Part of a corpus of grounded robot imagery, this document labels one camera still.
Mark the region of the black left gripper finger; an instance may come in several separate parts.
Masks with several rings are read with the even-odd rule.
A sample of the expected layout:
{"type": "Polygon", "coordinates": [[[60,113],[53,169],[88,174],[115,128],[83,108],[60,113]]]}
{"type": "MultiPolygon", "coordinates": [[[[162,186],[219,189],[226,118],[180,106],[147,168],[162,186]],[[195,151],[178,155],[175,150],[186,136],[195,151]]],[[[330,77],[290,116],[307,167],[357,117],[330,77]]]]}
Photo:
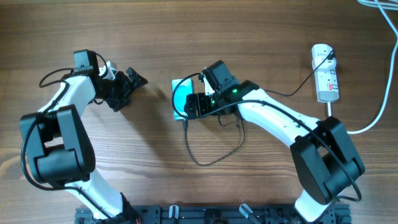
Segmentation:
{"type": "Polygon", "coordinates": [[[144,77],[140,76],[132,67],[129,67],[126,70],[126,73],[128,74],[128,77],[131,81],[131,84],[130,84],[131,90],[135,90],[139,87],[142,87],[142,86],[148,84],[148,81],[144,77]]]}
{"type": "Polygon", "coordinates": [[[130,95],[130,93],[127,93],[125,95],[110,96],[107,98],[107,104],[114,112],[118,112],[130,103],[130,95]]]}

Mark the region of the smartphone with teal screen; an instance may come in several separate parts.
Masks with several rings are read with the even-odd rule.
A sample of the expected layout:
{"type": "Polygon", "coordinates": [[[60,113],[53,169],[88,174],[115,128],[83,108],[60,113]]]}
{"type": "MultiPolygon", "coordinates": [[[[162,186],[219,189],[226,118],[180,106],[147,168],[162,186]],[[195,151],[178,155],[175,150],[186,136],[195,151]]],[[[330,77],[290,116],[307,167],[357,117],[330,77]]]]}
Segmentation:
{"type": "MultiPolygon", "coordinates": [[[[182,80],[181,79],[174,79],[172,80],[172,92],[174,91],[175,87],[177,84],[182,80]]],[[[193,93],[193,81],[191,78],[185,80],[178,88],[177,91],[175,92],[174,96],[174,104],[176,110],[184,115],[187,116],[186,112],[184,111],[184,106],[187,101],[187,95],[193,93]]],[[[174,120],[182,120],[184,119],[183,117],[179,116],[176,111],[174,111],[174,120]]]]}

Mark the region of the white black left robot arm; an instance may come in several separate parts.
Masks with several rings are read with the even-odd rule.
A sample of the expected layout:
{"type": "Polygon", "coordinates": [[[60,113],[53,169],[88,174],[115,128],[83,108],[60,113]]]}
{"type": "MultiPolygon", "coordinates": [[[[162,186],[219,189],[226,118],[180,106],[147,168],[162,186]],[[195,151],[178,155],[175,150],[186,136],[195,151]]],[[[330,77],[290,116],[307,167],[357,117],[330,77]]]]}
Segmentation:
{"type": "Polygon", "coordinates": [[[98,65],[92,50],[73,53],[75,66],[65,68],[60,89],[43,108],[20,119],[21,167],[34,187],[67,191],[91,211],[95,223],[140,223],[125,196],[96,169],[93,145],[81,121],[85,108],[103,102],[118,112],[130,95],[148,83],[133,68],[119,71],[112,62],[98,65]]]}

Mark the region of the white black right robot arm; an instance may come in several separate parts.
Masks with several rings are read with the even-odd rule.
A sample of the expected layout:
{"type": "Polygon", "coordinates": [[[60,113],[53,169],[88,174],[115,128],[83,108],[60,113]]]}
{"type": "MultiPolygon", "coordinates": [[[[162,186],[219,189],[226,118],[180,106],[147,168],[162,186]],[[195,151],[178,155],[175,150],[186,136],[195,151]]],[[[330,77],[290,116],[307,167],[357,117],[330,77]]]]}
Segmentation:
{"type": "Polygon", "coordinates": [[[222,60],[198,74],[204,93],[190,92],[183,110],[188,119],[234,114],[256,124],[291,151],[303,192],[294,209],[307,223],[315,223],[327,209],[346,199],[352,187],[362,199],[356,180],[365,167],[343,123],[333,116],[324,120],[305,116],[271,98],[252,81],[239,82],[222,60]]]}

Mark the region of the white usb charger plug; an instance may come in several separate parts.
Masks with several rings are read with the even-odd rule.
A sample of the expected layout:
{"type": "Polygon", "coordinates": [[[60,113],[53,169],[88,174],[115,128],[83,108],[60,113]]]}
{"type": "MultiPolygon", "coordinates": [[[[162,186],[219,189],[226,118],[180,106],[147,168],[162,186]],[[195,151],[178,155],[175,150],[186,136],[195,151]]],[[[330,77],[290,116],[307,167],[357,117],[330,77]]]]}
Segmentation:
{"type": "Polygon", "coordinates": [[[328,59],[325,55],[316,56],[312,60],[312,68],[316,72],[326,72],[336,68],[336,59],[328,59]]]}

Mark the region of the white power strip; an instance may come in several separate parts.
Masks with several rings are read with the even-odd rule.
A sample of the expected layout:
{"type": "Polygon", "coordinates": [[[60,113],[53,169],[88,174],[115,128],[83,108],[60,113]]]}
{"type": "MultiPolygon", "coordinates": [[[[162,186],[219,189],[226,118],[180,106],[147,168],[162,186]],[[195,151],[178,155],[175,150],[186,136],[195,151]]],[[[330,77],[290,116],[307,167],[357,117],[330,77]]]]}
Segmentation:
{"type": "MultiPolygon", "coordinates": [[[[327,44],[315,44],[312,47],[312,59],[325,55],[328,59],[335,58],[335,51],[327,44]]],[[[339,99],[336,69],[326,72],[314,71],[317,100],[320,103],[331,103],[339,99]]]]}

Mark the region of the black mounting rail base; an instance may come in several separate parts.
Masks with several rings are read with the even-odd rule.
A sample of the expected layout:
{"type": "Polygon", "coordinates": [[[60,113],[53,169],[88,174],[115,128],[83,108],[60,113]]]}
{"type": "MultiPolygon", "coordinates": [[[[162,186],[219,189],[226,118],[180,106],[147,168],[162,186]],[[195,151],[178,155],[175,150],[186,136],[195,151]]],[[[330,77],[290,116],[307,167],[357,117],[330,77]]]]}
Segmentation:
{"type": "MultiPolygon", "coordinates": [[[[238,207],[161,207],[134,206],[140,220],[135,223],[310,223],[295,211],[293,204],[275,204],[250,207],[252,215],[247,218],[238,207]]],[[[96,220],[89,208],[77,208],[74,223],[111,223],[96,220]]],[[[349,205],[337,204],[313,223],[352,223],[349,205]]]]}

